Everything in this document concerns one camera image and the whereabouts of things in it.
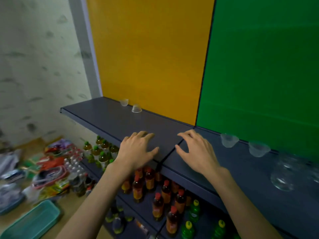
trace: right hand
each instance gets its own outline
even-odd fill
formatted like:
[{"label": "right hand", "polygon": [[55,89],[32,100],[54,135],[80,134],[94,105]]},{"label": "right hand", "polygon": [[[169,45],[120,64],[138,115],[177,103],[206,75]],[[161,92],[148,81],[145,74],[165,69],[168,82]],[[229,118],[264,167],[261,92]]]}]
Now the right hand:
[{"label": "right hand", "polygon": [[221,168],[212,145],[201,134],[189,130],[177,135],[186,141],[189,152],[186,153],[180,146],[175,145],[176,152],[193,170],[206,177]]}]

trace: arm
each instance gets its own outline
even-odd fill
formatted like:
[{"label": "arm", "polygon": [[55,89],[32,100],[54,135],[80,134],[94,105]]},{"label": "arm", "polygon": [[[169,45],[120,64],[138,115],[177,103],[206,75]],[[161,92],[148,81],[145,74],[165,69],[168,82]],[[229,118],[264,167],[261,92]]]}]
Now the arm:
[{"label": "arm", "polygon": [[214,186],[242,239],[282,239],[245,196],[230,172],[219,165],[212,145],[194,130],[179,133],[188,145],[189,153],[175,145],[177,153],[196,172],[203,174]]},{"label": "arm", "polygon": [[89,239],[96,238],[110,205],[124,182],[136,169],[150,161],[159,151],[155,148],[146,152],[148,141],[153,133],[134,132],[125,137],[121,143],[116,160],[109,164],[102,178],[86,198],[80,208],[74,213],[56,238]]}]

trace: yellow panel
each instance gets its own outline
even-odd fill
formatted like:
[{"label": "yellow panel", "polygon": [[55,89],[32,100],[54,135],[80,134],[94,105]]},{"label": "yellow panel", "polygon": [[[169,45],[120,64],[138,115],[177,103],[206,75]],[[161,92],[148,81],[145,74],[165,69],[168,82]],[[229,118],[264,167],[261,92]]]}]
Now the yellow panel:
[{"label": "yellow panel", "polygon": [[87,0],[103,96],[195,125],[214,0]]}]

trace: floor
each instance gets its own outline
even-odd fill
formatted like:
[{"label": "floor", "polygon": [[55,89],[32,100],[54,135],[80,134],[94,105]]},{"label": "floor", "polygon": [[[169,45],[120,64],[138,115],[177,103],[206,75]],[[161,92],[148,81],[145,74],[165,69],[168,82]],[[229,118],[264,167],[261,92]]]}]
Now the floor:
[{"label": "floor", "polygon": [[[34,140],[31,143],[25,145],[24,147],[20,147],[24,150],[23,159],[28,159],[33,154],[37,154],[43,151],[45,146],[44,141]],[[42,239],[53,239],[56,238],[57,234],[66,224],[66,222],[70,219],[70,217],[76,212],[76,210],[80,207],[80,205],[85,200],[85,196],[77,197],[74,193],[70,192],[65,197],[61,198],[57,205],[63,211],[63,216],[59,220],[59,222],[54,225],[46,234],[44,234]],[[16,221],[23,214],[27,213],[32,206],[28,205],[26,202],[21,203],[17,208],[10,211],[8,214],[0,216],[0,234],[14,221]],[[113,239],[113,237],[108,233],[108,231],[102,226],[100,232],[97,236],[98,239]]]}]

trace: transparent bowl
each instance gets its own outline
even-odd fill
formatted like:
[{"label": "transparent bowl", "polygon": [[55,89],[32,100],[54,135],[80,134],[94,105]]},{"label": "transparent bowl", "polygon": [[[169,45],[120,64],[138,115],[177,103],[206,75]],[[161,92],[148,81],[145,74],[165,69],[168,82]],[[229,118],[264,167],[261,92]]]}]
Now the transparent bowl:
[{"label": "transparent bowl", "polygon": [[256,158],[260,158],[270,151],[268,145],[260,142],[249,142],[248,145],[250,154]]},{"label": "transparent bowl", "polygon": [[120,100],[122,106],[127,106],[129,104],[129,99]]},{"label": "transparent bowl", "polygon": [[134,112],[134,113],[139,113],[139,112],[141,112],[141,111],[142,111],[142,108],[140,107],[139,104],[134,104],[134,105],[133,105],[132,112]]},{"label": "transparent bowl", "polygon": [[221,143],[226,148],[232,148],[239,141],[238,137],[234,135],[229,135],[226,133],[221,134],[220,137],[221,137]]}]

